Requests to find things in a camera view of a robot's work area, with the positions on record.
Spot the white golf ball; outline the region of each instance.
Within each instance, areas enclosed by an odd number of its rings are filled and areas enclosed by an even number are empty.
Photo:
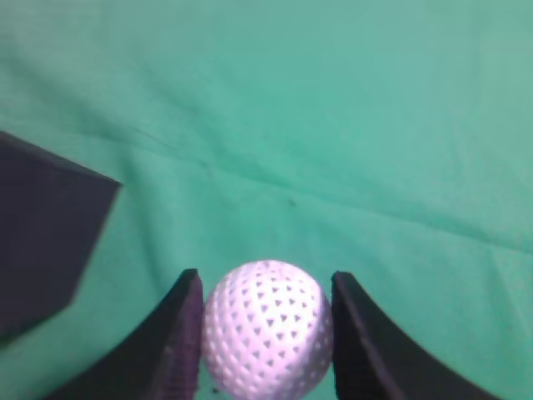
[[[236,400],[297,400],[331,363],[331,307],[308,273],[286,262],[229,272],[207,300],[202,354]]]

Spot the green cloth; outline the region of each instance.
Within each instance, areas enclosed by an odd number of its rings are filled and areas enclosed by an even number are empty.
[[[527,0],[2,0],[0,128],[124,187],[75,303],[1,346],[0,398],[92,364],[184,268],[209,292],[279,258],[532,399],[532,43]]]

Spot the black object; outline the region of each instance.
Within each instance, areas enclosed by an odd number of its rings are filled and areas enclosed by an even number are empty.
[[[189,269],[118,347],[43,400],[192,400],[202,315],[202,281]]]
[[[0,337],[71,302],[118,188],[0,132]]]
[[[413,342],[348,272],[332,278],[333,371],[341,400],[495,400]]]

